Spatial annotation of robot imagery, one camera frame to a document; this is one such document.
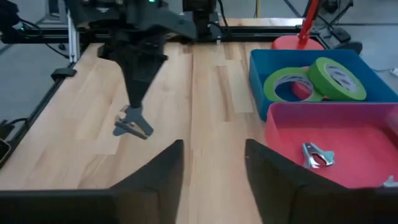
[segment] green tape roll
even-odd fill
[[[362,83],[338,62],[320,57],[308,69],[315,88],[331,100],[365,100]]]
[[[310,96],[302,101],[319,102],[323,99],[323,95],[315,90],[314,85],[307,75],[307,71],[303,68],[283,68],[271,74],[264,83],[264,94],[271,101],[286,101],[279,97],[276,88],[287,82],[299,82],[305,85],[311,92]]]

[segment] pink plastic tray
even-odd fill
[[[335,152],[335,164],[312,172],[347,188],[380,187],[398,179],[398,104],[274,103],[268,146],[303,165],[302,143]]]

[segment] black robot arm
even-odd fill
[[[109,30],[111,40],[98,49],[98,56],[121,67],[129,98],[123,108],[126,116],[116,119],[114,135],[131,133],[146,139],[153,129],[142,117],[142,99],[167,60],[166,39],[173,35],[196,38],[192,17],[169,11],[163,0],[65,2],[76,26]]]

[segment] wooden tabletop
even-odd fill
[[[301,19],[230,19],[231,26],[292,26]],[[169,43],[144,99],[148,140],[112,135],[127,104],[120,68],[88,47],[6,165],[1,190],[103,189],[132,174],[176,139],[185,141],[177,223],[260,223],[246,177],[244,142],[264,142],[248,82],[252,49],[271,43]]]

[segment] blue bin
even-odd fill
[[[319,57],[337,61],[350,70],[366,89],[368,102],[398,102],[398,95],[381,80],[377,74],[351,50],[252,50],[249,79],[260,118],[265,121],[268,107],[273,103],[264,95],[266,78],[275,71],[286,67],[304,67]]]

